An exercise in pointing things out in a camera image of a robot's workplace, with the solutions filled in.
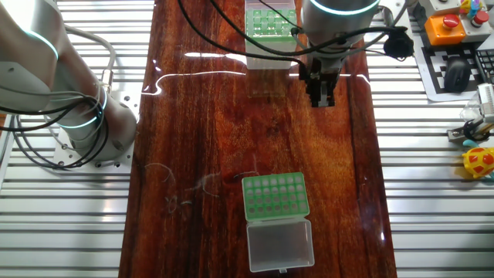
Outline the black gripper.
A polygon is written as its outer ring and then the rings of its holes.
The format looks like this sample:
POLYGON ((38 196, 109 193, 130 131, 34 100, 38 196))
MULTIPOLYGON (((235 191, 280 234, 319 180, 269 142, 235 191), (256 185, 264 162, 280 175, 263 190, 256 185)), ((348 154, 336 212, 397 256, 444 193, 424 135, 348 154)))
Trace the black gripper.
POLYGON ((335 105, 334 89, 340 76, 340 59, 309 56, 305 68, 300 70, 299 79, 306 81, 306 93, 312 107, 320 107, 321 82, 322 101, 326 107, 335 105))

